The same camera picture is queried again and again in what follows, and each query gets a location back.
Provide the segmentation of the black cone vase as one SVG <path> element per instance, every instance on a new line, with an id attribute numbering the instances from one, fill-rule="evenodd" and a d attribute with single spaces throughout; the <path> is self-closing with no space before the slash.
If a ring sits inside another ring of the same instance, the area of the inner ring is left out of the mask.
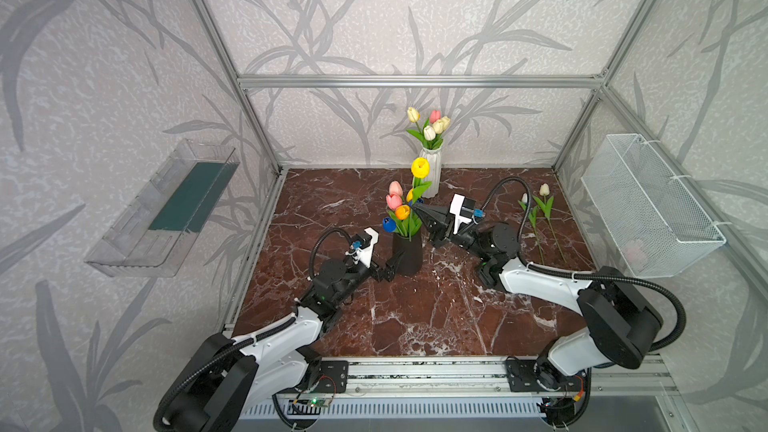
<path id="1" fill-rule="evenodd" d="M 398 276 L 413 277 L 422 268 L 423 249 L 421 232 L 410 238 L 393 235 L 391 264 Z"/>

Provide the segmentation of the orange yellow tulip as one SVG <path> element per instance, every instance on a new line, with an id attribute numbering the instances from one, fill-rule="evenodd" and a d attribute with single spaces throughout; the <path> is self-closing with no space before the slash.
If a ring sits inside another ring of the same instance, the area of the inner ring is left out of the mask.
<path id="1" fill-rule="evenodd" d="M 411 214 L 411 208 L 408 205 L 400 205 L 394 211 L 396 218 L 400 221 L 405 221 Z"/>

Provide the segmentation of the light pink tulip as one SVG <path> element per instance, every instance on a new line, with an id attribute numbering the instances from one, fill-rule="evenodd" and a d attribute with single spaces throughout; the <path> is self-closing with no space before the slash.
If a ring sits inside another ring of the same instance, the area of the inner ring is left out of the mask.
<path id="1" fill-rule="evenodd" d="M 388 189 L 389 195 L 395 195 L 402 197 L 404 195 L 403 188 L 398 181 L 392 181 Z"/>

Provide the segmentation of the white ribbed ceramic vase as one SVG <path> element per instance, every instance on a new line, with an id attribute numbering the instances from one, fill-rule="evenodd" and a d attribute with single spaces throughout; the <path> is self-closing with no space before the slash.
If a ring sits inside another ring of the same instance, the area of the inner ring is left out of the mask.
<path id="1" fill-rule="evenodd" d="M 423 148 L 419 154 L 429 163 L 429 174 L 424 178 L 424 181 L 429 182 L 430 186 L 422 194 L 424 200 L 435 197 L 439 192 L 440 175 L 441 175 L 441 162 L 442 162 L 442 147 L 436 149 Z"/>

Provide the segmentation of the tall cream tulip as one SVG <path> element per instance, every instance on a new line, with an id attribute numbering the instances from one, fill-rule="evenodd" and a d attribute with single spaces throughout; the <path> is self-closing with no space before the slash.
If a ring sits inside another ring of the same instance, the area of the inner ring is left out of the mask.
<path id="1" fill-rule="evenodd" d="M 442 118 L 433 123 L 433 128 L 437 134 L 442 134 L 445 131 L 443 129 Z"/>

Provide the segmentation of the pale yellow tulip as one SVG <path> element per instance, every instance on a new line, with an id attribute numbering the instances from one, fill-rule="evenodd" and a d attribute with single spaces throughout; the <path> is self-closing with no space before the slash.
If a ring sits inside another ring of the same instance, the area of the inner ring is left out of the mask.
<path id="1" fill-rule="evenodd" d="M 407 108 L 407 117 L 409 122 L 412 124 L 412 127 L 407 129 L 407 132 L 415 137 L 423 147 L 427 147 L 428 141 L 424 136 L 423 133 L 423 127 L 420 125 L 420 113 L 417 109 L 413 107 Z"/>

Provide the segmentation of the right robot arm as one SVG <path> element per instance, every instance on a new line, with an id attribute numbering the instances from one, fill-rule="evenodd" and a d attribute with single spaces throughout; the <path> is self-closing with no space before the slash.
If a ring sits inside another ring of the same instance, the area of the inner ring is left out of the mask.
<path id="1" fill-rule="evenodd" d="M 477 275 L 485 287 L 538 298 L 582 318 L 580 330 L 553 340 L 536 359 L 534 371 L 542 384 L 605 364 L 636 369 L 648 353 L 683 335 L 684 305 L 659 284 L 608 266 L 573 271 L 527 260 L 523 233 L 538 207 L 536 200 L 526 187 L 519 225 L 498 223 L 485 230 L 478 227 L 486 206 L 464 195 L 454 195 L 446 207 L 427 205 L 417 197 L 409 204 L 434 247 L 450 242 L 479 258 Z"/>

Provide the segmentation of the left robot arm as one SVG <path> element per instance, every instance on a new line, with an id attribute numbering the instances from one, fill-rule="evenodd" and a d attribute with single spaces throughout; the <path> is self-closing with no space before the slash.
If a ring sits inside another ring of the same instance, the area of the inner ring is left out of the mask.
<path id="1" fill-rule="evenodd" d="M 342 306 L 373 278 L 390 281 L 392 269 L 373 258 L 373 228 L 349 235 L 343 258 L 311 268 L 310 285 L 291 313 L 257 331 L 233 338 L 209 336 L 160 399 L 152 419 L 157 431 L 230 431 L 242 412 L 297 386 L 311 387 L 321 358 L 311 346 L 339 321 Z"/>

